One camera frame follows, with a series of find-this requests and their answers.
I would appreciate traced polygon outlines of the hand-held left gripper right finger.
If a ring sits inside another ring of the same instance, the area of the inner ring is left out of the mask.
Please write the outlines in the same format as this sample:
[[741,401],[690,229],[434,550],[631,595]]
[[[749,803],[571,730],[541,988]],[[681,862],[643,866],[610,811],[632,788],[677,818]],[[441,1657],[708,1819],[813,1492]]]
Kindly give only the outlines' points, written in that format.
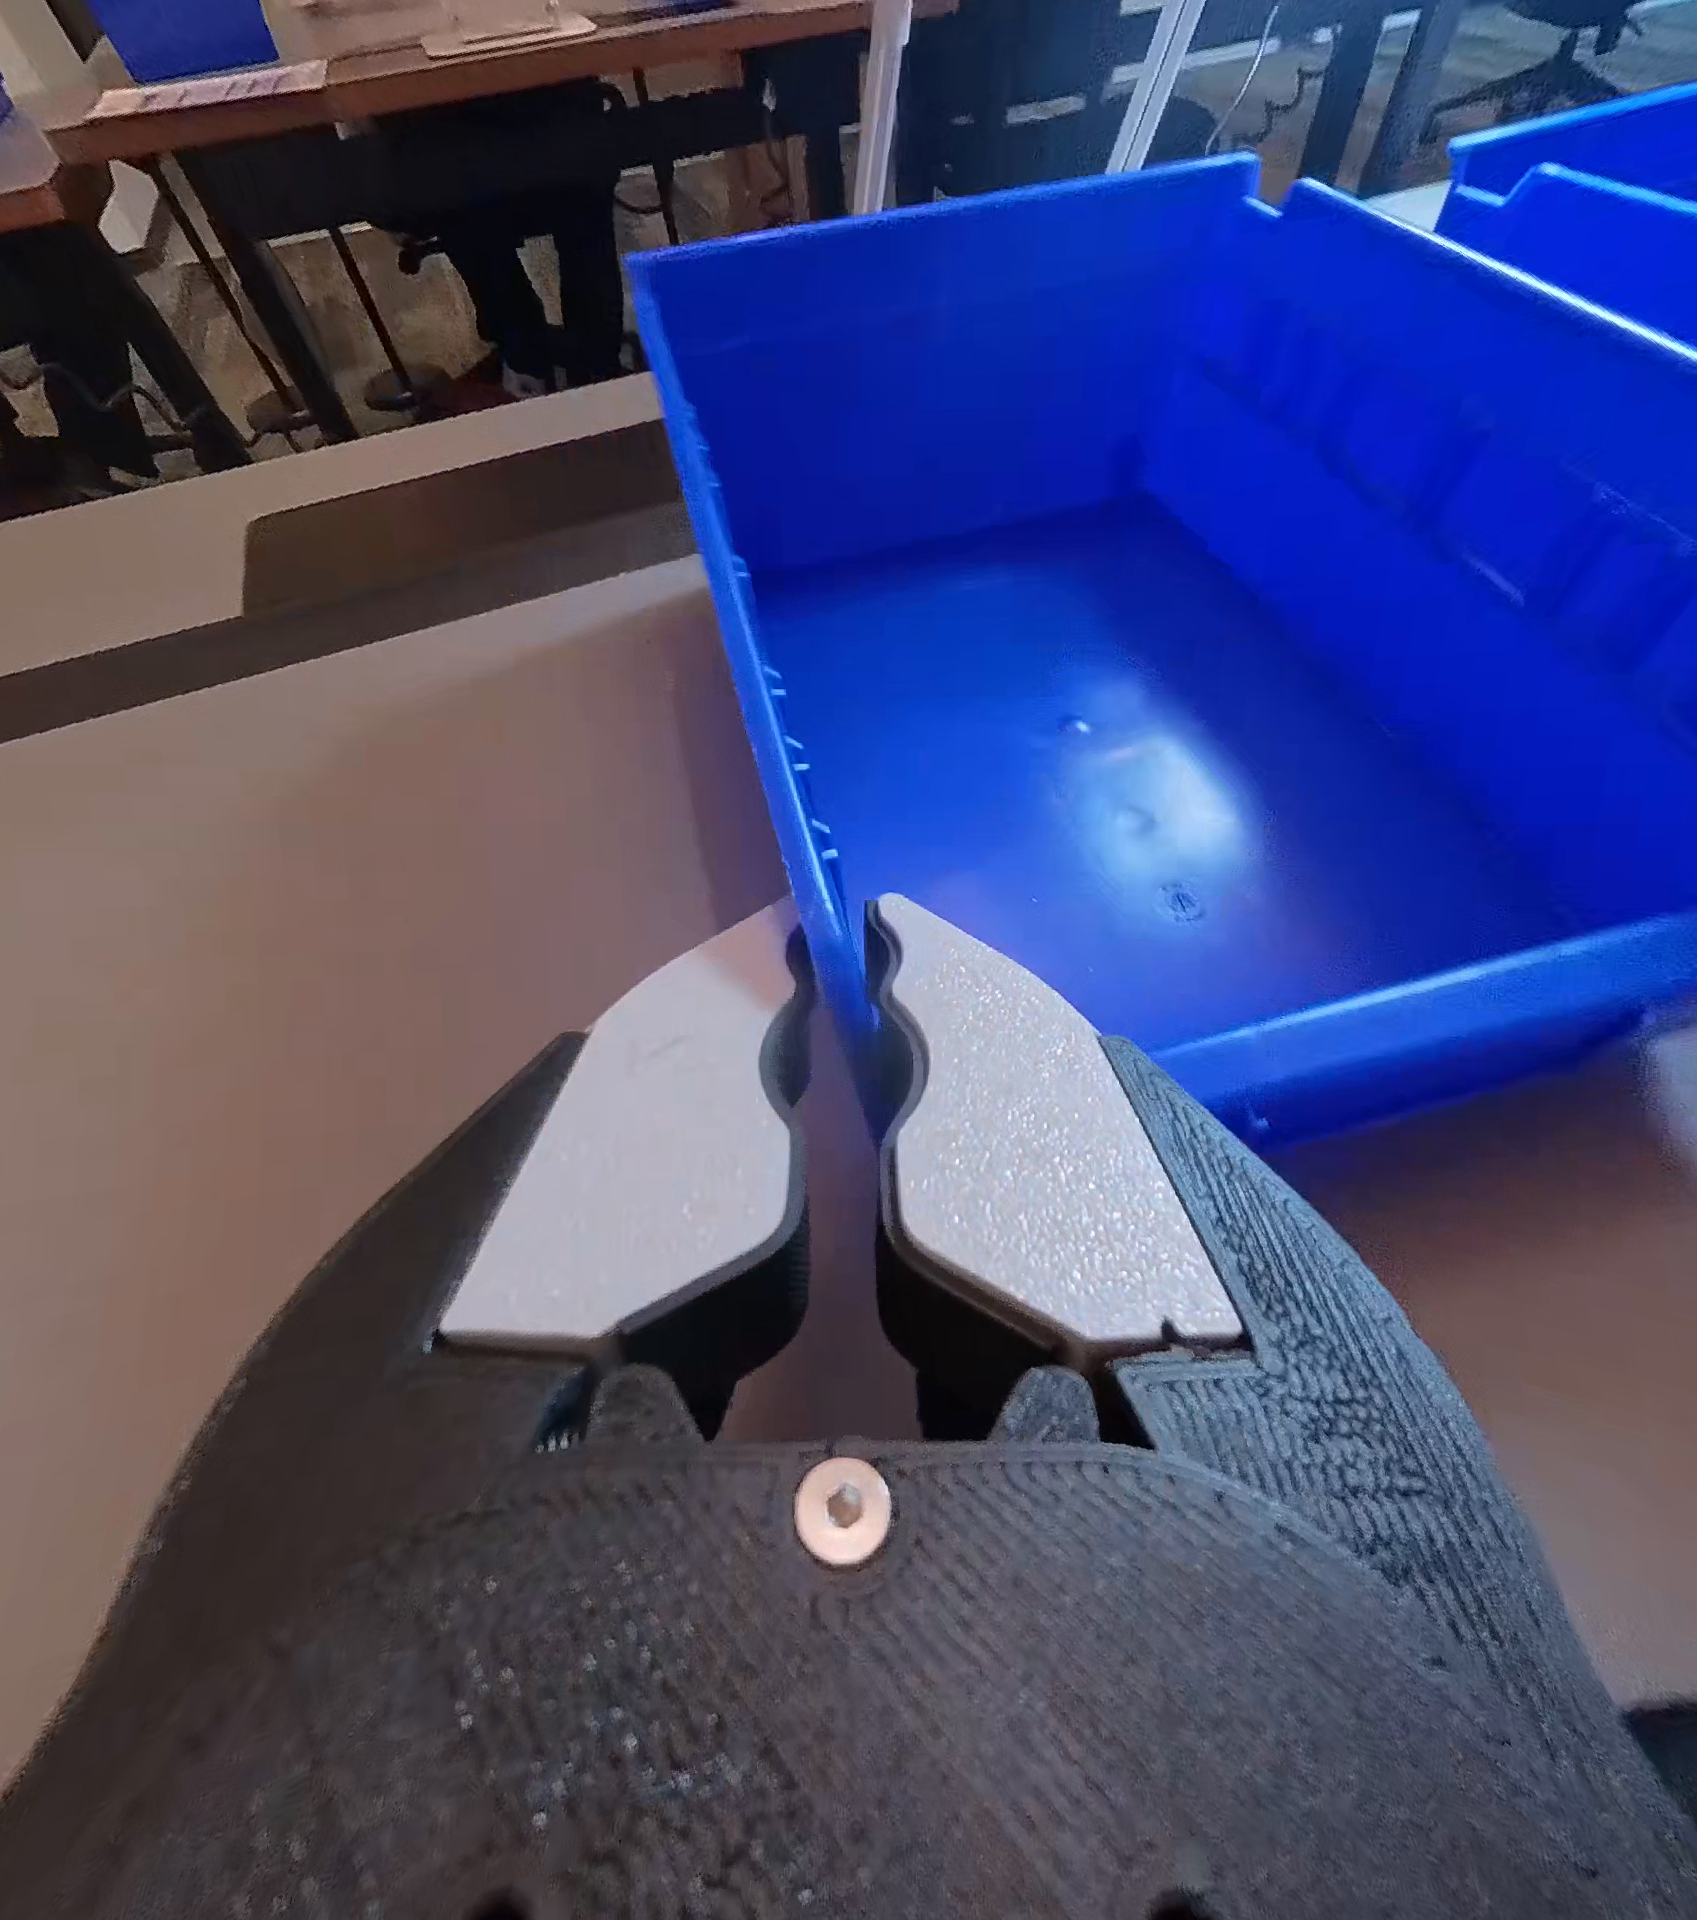
[[986,1437],[1017,1383],[1132,1360],[1238,1360],[1248,1320],[1095,1023],[902,893],[865,909],[877,1307],[922,1433]]

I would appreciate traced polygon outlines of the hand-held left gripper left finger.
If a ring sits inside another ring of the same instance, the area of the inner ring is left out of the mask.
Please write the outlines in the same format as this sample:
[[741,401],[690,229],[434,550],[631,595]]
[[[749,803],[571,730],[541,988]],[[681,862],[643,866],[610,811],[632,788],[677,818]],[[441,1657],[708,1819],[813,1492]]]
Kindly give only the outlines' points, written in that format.
[[586,1032],[434,1338],[667,1373],[703,1432],[808,1303],[813,962],[771,903],[644,976]]

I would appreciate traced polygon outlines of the black office chair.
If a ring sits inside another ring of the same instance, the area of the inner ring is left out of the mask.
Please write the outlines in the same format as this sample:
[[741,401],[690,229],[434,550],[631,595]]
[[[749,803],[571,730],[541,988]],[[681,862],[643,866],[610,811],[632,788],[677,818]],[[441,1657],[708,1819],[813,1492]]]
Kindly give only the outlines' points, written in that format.
[[1517,18],[1550,29],[1556,44],[1545,60],[1520,66],[1507,75],[1481,82],[1438,100],[1424,122],[1423,141],[1463,112],[1494,108],[1494,122],[1507,126],[1550,112],[1601,106],[1622,98],[1603,71],[1581,58],[1581,41],[1592,35],[1592,53],[1611,55],[1626,34],[1640,34],[1632,1],[1507,1]]

